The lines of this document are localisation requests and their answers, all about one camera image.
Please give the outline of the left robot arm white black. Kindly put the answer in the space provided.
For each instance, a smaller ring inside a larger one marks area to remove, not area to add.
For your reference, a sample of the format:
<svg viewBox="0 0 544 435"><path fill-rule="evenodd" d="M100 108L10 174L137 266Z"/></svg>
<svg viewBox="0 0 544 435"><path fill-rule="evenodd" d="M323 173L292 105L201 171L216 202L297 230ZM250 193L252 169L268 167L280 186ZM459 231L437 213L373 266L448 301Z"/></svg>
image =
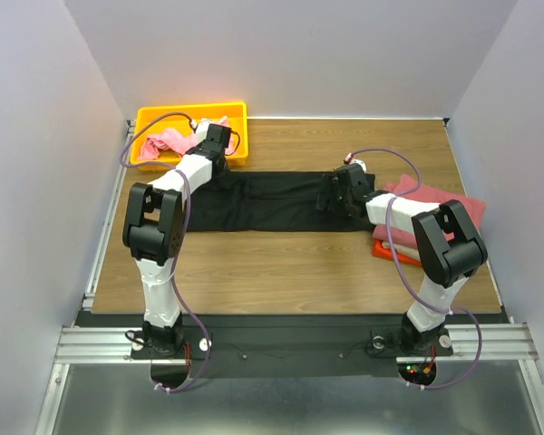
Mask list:
<svg viewBox="0 0 544 435"><path fill-rule="evenodd" d="M145 302L141 332L128 337L167 358L177 355L184 342L173 276L190 221L191 197L225 171L233 136L230 127L210 122L199 130L199 143L177 165L150 183L131 186L122 231L122 242L139 269Z"/></svg>

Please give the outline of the black t shirt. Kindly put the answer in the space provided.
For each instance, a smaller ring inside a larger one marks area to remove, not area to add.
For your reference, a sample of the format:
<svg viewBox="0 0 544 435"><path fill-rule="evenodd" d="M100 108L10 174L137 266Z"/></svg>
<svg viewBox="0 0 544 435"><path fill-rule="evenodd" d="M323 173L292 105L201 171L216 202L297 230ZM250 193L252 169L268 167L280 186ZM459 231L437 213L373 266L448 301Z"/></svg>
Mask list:
<svg viewBox="0 0 544 435"><path fill-rule="evenodd" d="M373 231L367 219L316 210L322 171L228 171L192 194L189 232Z"/></svg>

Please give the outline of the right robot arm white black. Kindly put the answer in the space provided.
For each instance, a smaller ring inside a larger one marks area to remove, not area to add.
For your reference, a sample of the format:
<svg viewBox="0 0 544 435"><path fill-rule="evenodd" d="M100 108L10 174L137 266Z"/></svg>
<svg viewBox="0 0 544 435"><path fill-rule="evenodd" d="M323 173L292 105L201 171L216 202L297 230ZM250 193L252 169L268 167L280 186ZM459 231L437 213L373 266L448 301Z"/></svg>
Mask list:
<svg viewBox="0 0 544 435"><path fill-rule="evenodd" d="M408 353L433 344L456 311L456 295L488 257L465 206L455 199L438 204L373 190L363 166L354 162L322 177L316 208L415 237L423 283L419 292L409 291L414 302L403 315L399 343Z"/></svg>

